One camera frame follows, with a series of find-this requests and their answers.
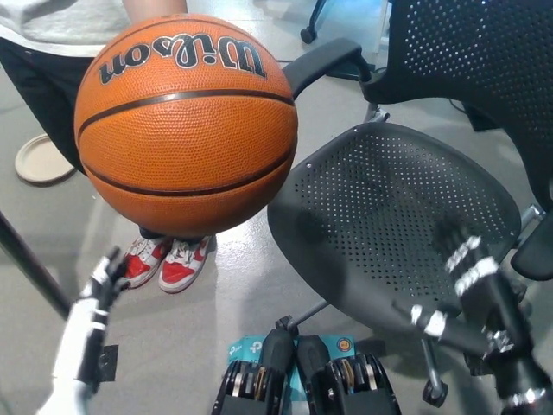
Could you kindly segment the robot right black white hand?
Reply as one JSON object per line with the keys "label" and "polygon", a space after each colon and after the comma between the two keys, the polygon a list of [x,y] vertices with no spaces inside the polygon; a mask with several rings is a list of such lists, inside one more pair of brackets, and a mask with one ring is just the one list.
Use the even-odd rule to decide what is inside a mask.
{"label": "robot right black white hand", "polygon": [[421,304],[395,302],[393,308],[423,336],[481,358],[504,414],[550,414],[552,379],[533,355],[529,325],[483,237],[449,217],[437,223],[433,244],[453,281],[463,320]]}

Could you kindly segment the robot left white black hand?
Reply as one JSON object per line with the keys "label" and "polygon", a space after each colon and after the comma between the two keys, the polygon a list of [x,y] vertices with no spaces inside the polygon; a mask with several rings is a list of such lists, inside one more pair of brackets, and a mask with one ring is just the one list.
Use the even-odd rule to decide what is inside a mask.
{"label": "robot left white black hand", "polygon": [[52,371],[52,390],[39,414],[87,414],[99,389],[100,356],[104,350],[113,304],[129,281],[119,247],[101,257],[72,304]]}

